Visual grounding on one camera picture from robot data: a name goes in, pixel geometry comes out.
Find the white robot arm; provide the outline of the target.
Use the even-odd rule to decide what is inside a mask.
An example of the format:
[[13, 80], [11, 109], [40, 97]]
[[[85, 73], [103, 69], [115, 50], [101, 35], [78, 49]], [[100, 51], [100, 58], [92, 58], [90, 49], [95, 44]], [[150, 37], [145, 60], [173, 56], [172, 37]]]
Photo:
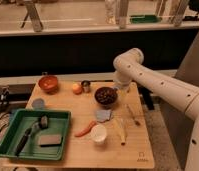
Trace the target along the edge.
[[118, 55], [113, 61], [115, 85], [128, 89], [135, 81], [194, 121], [185, 171], [199, 171], [199, 87], [151, 70], [143, 61], [138, 48]]

